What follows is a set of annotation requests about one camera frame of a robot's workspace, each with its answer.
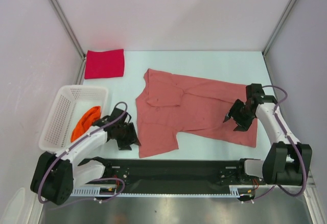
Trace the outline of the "salmon pink t shirt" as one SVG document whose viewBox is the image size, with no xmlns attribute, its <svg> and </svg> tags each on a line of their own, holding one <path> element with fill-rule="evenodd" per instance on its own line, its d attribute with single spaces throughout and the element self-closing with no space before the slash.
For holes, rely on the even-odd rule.
<svg viewBox="0 0 327 224">
<path fill-rule="evenodd" d="M 148 69 L 145 88 L 136 98 L 139 157 L 179 148 L 179 132 L 256 147 L 258 122 L 236 132 L 225 115 L 237 99 L 246 99 L 246 86 Z"/>
</svg>

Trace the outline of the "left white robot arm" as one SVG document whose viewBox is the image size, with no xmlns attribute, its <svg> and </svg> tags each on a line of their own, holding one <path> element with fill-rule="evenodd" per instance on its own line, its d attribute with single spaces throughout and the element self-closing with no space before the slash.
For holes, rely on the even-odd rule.
<svg viewBox="0 0 327 224">
<path fill-rule="evenodd" d="M 110 115 L 102 117 L 99 106 L 89 109 L 73 129 L 69 146 L 40 155 L 30 186 L 38 201 L 60 206 L 75 188 L 89 182 L 113 182 L 113 195 L 120 194 L 126 181 L 113 174 L 111 163 L 101 157 L 85 162 L 89 153 L 109 140 L 115 140 L 120 150 L 140 144 L 131 115 L 115 107 Z"/>
</svg>

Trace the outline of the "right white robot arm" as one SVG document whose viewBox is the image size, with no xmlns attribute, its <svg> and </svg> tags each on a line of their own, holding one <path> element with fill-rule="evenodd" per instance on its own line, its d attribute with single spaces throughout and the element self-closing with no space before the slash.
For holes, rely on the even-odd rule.
<svg viewBox="0 0 327 224">
<path fill-rule="evenodd" d="M 263 88 L 261 84 L 246 86 L 246 101 L 237 99 L 224 118 L 235 121 L 237 132 L 248 131 L 258 119 L 271 144 L 265 160 L 243 159 L 243 166 L 236 170 L 236 179 L 242 184 L 258 177 L 271 185 L 305 186 L 312 149 L 291 132 L 281 115 L 280 103 Z"/>
</svg>

